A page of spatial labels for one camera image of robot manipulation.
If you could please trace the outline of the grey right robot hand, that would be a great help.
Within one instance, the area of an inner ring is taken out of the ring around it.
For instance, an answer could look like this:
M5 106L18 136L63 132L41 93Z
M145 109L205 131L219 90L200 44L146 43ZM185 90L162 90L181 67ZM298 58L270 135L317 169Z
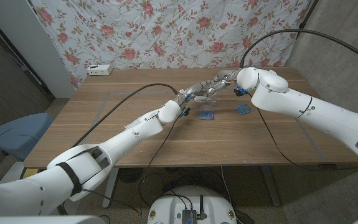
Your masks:
M208 95L213 96L218 91L227 88L231 83L235 83L240 70L221 70L214 77L208 89Z

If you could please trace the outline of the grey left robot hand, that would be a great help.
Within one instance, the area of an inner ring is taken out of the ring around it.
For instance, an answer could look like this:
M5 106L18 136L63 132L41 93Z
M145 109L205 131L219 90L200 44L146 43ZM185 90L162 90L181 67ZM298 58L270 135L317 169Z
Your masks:
M207 85L211 84L211 80L206 80L201 83L190 86L186 90L180 90L177 94L177 98L174 100L181 109L186 107L186 103L191 100L194 100L197 103L205 102L216 102L217 100L212 96L208 95Z

